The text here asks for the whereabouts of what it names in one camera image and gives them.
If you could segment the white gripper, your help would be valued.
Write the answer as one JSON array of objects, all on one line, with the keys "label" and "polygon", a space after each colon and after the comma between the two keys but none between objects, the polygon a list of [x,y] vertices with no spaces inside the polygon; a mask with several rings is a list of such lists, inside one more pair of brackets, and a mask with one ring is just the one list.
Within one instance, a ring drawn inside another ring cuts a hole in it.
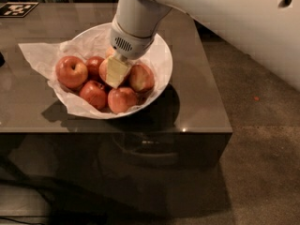
[{"label": "white gripper", "polygon": [[135,60],[149,50],[155,37],[155,25],[142,19],[115,16],[112,20],[111,45],[118,52],[107,63],[106,83],[118,88],[131,69],[129,60]]}]

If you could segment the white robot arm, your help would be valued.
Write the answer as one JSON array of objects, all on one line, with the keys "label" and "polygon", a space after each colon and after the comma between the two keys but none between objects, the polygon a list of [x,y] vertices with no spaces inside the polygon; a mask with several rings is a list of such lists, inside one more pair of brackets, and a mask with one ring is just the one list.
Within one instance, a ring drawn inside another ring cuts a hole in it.
[{"label": "white robot arm", "polygon": [[118,0],[111,30],[116,52],[142,57],[173,8],[300,90],[300,0]]}]

